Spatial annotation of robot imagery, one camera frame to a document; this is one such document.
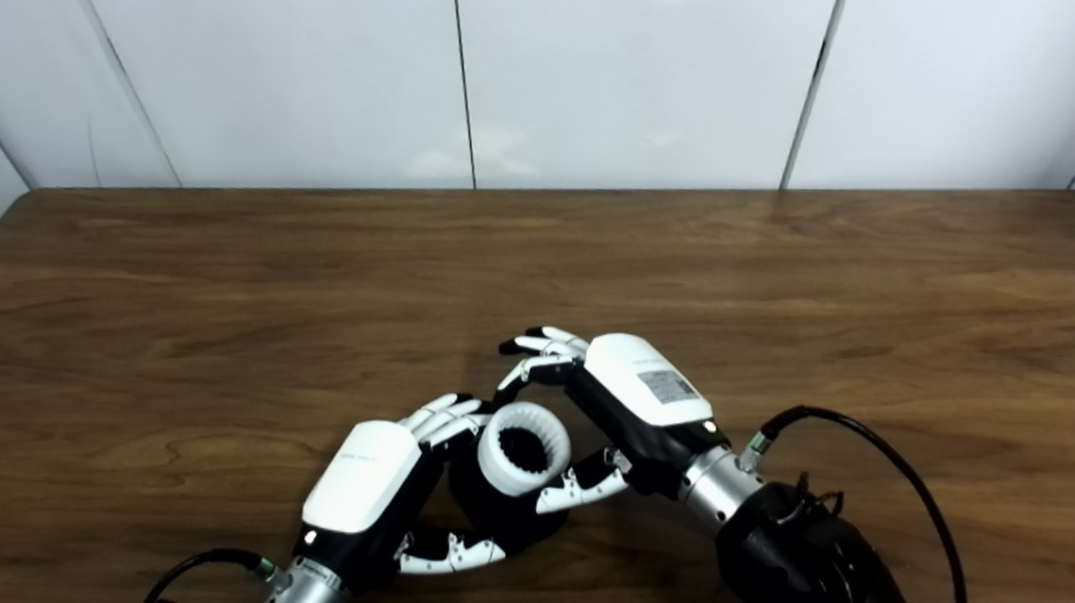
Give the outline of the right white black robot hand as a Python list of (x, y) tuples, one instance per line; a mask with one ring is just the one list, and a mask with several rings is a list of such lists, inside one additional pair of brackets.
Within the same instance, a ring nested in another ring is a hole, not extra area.
[(532, 327), (500, 343), (522, 360), (498, 382), (494, 406), (528, 384), (562, 386), (610, 447), (570, 466), (563, 489), (543, 492), (540, 513), (571, 509), (624, 488), (678, 500), (718, 528), (752, 494), (740, 476), (714, 410), (691, 381), (640, 336), (610, 333), (586, 341), (557, 327)]

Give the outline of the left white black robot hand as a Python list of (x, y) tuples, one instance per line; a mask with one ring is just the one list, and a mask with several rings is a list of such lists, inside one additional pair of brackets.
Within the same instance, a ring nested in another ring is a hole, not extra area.
[(467, 393), (441, 394), (397, 421), (356, 423), (301, 511), (293, 556), (336, 576), (353, 595), (397, 573), (454, 573), (508, 557), (483, 534), (452, 534), (438, 557), (411, 552), (412, 531), (456, 460), (491, 420), (491, 405)]

